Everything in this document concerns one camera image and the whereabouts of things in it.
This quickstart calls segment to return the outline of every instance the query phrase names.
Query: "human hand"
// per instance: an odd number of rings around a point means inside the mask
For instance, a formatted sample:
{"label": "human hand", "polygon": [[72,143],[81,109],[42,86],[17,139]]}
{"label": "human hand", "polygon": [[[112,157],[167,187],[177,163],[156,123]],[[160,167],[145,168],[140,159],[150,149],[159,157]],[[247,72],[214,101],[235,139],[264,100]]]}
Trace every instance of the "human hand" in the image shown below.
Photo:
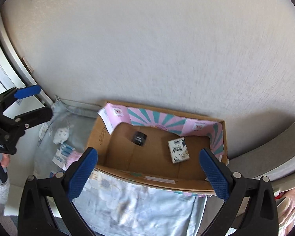
{"label": "human hand", "polygon": [[10,155],[9,154],[2,154],[1,166],[2,168],[8,167],[10,163]]}

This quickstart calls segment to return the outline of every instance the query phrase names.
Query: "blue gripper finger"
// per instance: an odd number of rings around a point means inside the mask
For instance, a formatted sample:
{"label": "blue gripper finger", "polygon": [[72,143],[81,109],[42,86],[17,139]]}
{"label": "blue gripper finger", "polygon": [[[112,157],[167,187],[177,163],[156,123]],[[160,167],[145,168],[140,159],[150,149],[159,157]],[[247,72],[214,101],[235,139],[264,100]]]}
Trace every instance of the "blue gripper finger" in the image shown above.
{"label": "blue gripper finger", "polygon": [[17,92],[14,94],[14,97],[17,99],[27,98],[39,94],[40,91],[41,87],[39,85],[33,85],[17,90]]}

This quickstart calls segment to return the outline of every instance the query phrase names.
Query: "cardboard box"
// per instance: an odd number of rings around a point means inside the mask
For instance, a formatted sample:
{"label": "cardboard box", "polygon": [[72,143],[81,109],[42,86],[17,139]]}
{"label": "cardboard box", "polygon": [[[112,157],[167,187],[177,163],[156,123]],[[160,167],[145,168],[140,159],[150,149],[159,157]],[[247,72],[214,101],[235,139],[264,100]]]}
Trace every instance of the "cardboard box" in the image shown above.
{"label": "cardboard box", "polygon": [[[224,142],[222,162],[227,164],[225,121],[141,104],[109,102],[115,105],[144,108],[186,118],[221,123]],[[147,135],[144,146],[138,146],[132,142],[136,131]],[[119,179],[173,191],[214,194],[210,183],[205,181],[206,176],[198,160],[199,151],[210,147],[210,139],[206,136],[185,136],[190,159],[173,164],[168,141],[177,138],[179,137],[176,134],[168,131],[153,127],[132,126],[127,123],[119,124],[110,135],[102,118],[98,116],[87,147],[93,147],[98,152],[96,169]]]}

